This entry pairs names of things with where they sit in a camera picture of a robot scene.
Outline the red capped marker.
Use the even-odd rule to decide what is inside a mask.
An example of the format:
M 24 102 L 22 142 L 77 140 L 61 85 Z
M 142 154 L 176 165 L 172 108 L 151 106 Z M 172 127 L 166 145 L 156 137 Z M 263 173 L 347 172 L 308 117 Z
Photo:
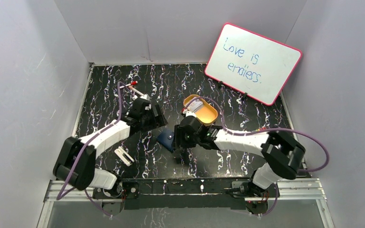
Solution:
M 125 86 L 126 87 L 128 87 L 128 86 L 134 86 L 134 85 L 136 85 L 138 83 L 138 81 L 133 81 L 133 82 L 131 82 L 131 83 L 129 83 L 129 84 L 126 84 Z

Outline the silver credit card stack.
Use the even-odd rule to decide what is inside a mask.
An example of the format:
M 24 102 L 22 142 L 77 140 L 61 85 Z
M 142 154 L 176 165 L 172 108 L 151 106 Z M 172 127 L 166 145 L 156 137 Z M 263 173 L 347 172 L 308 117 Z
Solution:
M 203 101 L 201 99 L 195 99 L 188 105 L 188 110 L 195 113 L 202 109 L 204 106 Z

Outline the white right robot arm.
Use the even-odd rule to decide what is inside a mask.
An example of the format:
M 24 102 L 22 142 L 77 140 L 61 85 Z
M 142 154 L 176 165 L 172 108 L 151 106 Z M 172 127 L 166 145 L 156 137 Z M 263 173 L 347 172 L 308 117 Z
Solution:
M 288 129 L 245 133 L 230 131 L 222 126 L 205 126 L 198 118 L 187 116 L 174 127 L 173 146 L 206 150 L 235 150 L 262 156 L 265 164 L 254 171 L 249 182 L 249 192 L 262 196 L 268 187 L 280 179 L 294 180 L 306 149 L 290 134 Z

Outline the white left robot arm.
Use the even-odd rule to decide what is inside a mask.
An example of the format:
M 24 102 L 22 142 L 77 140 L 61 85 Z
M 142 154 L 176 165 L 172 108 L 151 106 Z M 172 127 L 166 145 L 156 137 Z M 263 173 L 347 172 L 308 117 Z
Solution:
M 78 190 L 101 188 L 110 197 L 117 198 L 123 192 L 123 185 L 116 174 L 96 168 L 97 157 L 138 132 L 165 125 L 167 120 L 157 102 L 137 98 L 126 113 L 104 128 L 81 138 L 65 139 L 53 175 Z

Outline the pink framed whiteboard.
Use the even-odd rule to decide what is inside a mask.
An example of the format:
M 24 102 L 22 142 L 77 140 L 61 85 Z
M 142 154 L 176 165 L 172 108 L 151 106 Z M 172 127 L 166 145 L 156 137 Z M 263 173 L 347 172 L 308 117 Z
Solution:
M 272 105 L 302 56 L 297 48 L 226 23 L 204 72 L 256 101 Z

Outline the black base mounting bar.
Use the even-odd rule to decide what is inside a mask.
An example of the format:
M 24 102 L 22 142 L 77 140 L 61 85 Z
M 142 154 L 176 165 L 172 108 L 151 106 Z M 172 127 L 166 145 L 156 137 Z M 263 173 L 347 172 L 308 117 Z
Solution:
M 125 179 L 114 190 L 95 189 L 94 199 L 120 199 L 126 210 L 230 208 L 265 212 L 280 196 L 274 184 L 262 190 L 248 178 Z

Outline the orange capped marker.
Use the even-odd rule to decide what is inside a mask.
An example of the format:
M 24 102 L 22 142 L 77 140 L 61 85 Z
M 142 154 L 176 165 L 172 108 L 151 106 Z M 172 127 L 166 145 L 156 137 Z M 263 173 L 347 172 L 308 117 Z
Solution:
M 145 94 L 135 89 L 133 86 L 129 86 L 130 90 L 138 94 L 139 96 L 144 96 Z

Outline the coloured marker pen set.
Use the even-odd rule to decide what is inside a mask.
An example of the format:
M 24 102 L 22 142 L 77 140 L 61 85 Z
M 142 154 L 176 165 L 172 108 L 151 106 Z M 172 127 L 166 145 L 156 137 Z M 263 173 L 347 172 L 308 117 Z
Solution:
M 267 129 L 266 127 L 261 127 L 261 128 L 259 128 L 259 129 L 256 129 L 256 130 L 254 130 L 255 132 L 259 132 L 259 131 L 261 131 L 261 130 L 265 130 L 265 129 Z

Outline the yellow oval tray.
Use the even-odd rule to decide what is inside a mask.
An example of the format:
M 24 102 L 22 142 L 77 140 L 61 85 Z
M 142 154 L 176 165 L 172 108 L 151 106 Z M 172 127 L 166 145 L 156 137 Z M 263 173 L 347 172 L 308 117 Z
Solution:
M 205 101 L 205 99 L 203 98 L 199 98 L 199 95 L 189 95 L 188 97 L 186 97 L 183 101 L 183 110 L 182 110 L 182 114 L 183 111 L 185 109 L 188 109 L 188 105 L 195 99 L 201 99 L 203 101 L 203 108 L 200 109 L 199 111 L 195 112 L 198 116 L 198 120 L 205 126 L 210 126 L 212 124 L 214 124 L 217 120 L 218 117 L 218 112 L 216 111 L 216 109 L 211 106 L 208 102 Z

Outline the blue leather card holder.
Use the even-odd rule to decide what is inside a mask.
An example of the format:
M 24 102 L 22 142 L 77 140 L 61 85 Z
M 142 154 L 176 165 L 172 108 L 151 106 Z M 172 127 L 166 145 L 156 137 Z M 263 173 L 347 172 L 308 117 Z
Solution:
M 156 138 L 158 143 L 166 148 L 169 152 L 173 153 L 174 147 L 174 132 L 168 129 L 163 130 L 160 135 Z

